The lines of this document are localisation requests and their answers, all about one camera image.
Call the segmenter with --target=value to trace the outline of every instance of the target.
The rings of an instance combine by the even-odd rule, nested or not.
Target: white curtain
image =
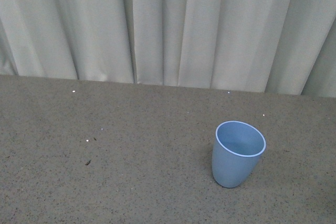
[[[336,0],[0,0],[0,73],[336,97]]]

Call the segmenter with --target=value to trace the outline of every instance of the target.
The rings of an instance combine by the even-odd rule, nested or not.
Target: curtain fold
[[[335,0],[0,0],[0,74],[336,97]]]

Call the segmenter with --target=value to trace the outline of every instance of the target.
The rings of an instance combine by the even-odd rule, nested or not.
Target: cup rim
[[[263,139],[263,142],[264,142],[264,147],[263,149],[258,152],[257,154],[253,154],[253,155],[243,155],[243,154],[239,154],[239,153],[236,153],[236,152],[233,152],[231,151],[230,149],[226,148],[221,142],[220,140],[218,139],[218,129],[223,125],[223,124],[226,124],[226,123],[241,123],[241,124],[244,124],[244,125],[247,125],[248,127],[251,127],[252,129],[254,129],[256,132],[259,133],[259,135],[261,136],[261,138]],[[234,154],[234,155],[237,155],[237,156],[241,156],[241,157],[256,157],[256,156],[259,156],[261,155],[265,149],[266,149],[266,140],[264,138],[264,136],[262,135],[262,133],[260,131],[258,131],[255,127],[253,127],[252,125],[248,124],[248,123],[244,123],[244,122],[240,122],[240,121],[226,121],[226,122],[223,122],[221,123],[217,129],[216,129],[216,139],[217,139],[217,142],[221,145],[221,147],[223,147],[225,150],[227,150],[228,152]]]

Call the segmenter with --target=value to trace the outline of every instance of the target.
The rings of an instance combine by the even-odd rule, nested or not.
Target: cup
[[[223,187],[240,185],[252,172],[266,148],[264,136],[253,126],[228,121],[216,129],[212,173]]]

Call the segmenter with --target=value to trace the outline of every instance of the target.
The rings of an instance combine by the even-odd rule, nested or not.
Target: light blue cup
[[[212,173],[221,186],[240,185],[252,172],[266,148],[264,136],[253,126],[228,121],[216,129]]]

